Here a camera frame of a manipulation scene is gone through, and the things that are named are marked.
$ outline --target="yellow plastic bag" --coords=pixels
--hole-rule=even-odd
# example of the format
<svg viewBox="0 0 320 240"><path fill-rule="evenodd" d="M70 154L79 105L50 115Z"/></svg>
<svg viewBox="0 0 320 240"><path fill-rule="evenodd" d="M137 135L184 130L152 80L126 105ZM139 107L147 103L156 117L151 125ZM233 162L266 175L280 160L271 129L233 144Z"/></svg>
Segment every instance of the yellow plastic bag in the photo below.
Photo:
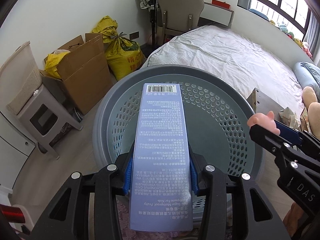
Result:
<svg viewBox="0 0 320 240"><path fill-rule="evenodd" d="M50 75L52 75L55 78L59 78L61 79L58 70L57 70L57 65L59 64L59 62L63 59L63 57L70 53L70 51L68 50L63 50L63 52L61 52L62 49L56 50L54 53L52 54L48 54L48 58L47 61L45 62L45 68L44 70L49 73Z"/></svg>
<svg viewBox="0 0 320 240"><path fill-rule="evenodd" d="M105 52L108 65L118 81L139 68L145 58L138 43L120 35Z"/></svg>
<svg viewBox="0 0 320 240"><path fill-rule="evenodd" d="M110 16L103 17L95 28L92 29L92 33L101 33L103 43L110 43L113 39L110 36L118 36L116 29L118 24L115 20L111 19Z"/></svg>

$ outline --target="barcode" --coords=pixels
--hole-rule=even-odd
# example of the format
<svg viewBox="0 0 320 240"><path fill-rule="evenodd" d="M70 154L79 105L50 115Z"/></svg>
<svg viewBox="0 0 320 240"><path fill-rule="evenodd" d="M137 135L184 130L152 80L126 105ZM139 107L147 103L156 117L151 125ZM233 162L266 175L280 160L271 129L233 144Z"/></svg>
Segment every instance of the barcode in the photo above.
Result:
<svg viewBox="0 0 320 240"><path fill-rule="evenodd" d="M148 85L147 92L177 92L176 85Z"/></svg>

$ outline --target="gray plastic basket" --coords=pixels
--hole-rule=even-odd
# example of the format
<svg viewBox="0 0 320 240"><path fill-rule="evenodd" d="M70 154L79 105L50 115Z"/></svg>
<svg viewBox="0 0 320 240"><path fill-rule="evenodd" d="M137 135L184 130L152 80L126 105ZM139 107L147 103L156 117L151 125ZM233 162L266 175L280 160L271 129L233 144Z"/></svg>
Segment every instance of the gray plastic basket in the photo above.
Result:
<svg viewBox="0 0 320 240"><path fill-rule="evenodd" d="M138 70L114 85L102 100L93 127L93 152L99 168L126 153L135 139L144 83L179 83L193 152L226 174L247 172L257 179L263 150L249 137L253 110L232 87L210 73L180 65ZM194 222L200 222L205 197L192 196ZM227 196L231 209L231 196Z"/></svg>

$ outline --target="bed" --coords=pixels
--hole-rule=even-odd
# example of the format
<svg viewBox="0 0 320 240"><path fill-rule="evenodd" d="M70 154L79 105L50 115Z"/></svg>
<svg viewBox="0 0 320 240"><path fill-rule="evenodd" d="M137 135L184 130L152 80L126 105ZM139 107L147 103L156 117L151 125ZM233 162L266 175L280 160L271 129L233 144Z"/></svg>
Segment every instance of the bed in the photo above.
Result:
<svg viewBox="0 0 320 240"><path fill-rule="evenodd" d="M230 29L203 26L174 37L155 50L142 67L162 64L187 65L207 71L244 98L258 88L298 116L304 108L302 88L293 70L260 45Z"/></svg>

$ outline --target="purple box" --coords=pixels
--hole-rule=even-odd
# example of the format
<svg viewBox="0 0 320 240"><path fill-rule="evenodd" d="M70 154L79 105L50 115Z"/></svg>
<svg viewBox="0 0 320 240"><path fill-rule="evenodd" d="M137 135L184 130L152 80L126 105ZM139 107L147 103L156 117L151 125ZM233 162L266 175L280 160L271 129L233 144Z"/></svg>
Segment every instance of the purple box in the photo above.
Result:
<svg viewBox="0 0 320 240"><path fill-rule="evenodd" d="M129 227L192 230L186 123L179 84L144 84L133 155Z"/></svg>

